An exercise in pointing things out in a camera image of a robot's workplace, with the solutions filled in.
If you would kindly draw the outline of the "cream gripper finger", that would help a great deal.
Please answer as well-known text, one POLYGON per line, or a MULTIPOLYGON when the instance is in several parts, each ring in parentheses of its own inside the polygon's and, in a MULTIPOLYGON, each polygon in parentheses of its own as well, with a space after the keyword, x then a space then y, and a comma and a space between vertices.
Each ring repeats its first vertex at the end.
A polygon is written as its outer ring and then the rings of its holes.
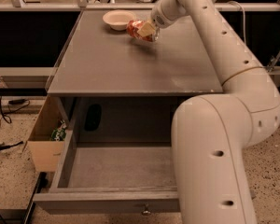
POLYGON ((146 37, 149 35, 154 35, 156 32, 156 28, 155 26, 148 22, 148 21, 143 21, 138 28, 137 33, 142 36, 142 37, 146 37))

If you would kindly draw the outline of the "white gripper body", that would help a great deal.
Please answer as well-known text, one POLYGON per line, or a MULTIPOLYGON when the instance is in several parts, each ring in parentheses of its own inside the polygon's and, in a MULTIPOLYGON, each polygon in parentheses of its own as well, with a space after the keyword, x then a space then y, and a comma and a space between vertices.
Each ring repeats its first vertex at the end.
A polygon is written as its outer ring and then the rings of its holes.
POLYGON ((160 0, 152 8, 150 18, 157 27, 164 29, 186 15, 187 11, 177 0, 160 0))

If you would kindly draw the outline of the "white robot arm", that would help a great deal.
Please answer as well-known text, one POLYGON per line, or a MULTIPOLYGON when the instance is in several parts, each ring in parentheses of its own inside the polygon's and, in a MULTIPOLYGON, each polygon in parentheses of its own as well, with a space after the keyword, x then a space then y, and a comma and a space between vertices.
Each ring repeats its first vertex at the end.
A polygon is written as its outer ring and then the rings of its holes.
POLYGON ((257 224, 242 150, 280 125, 280 93, 212 0, 160 0, 151 18, 165 28, 191 16, 222 87, 183 102, 172 152, 183 224, 257 224))

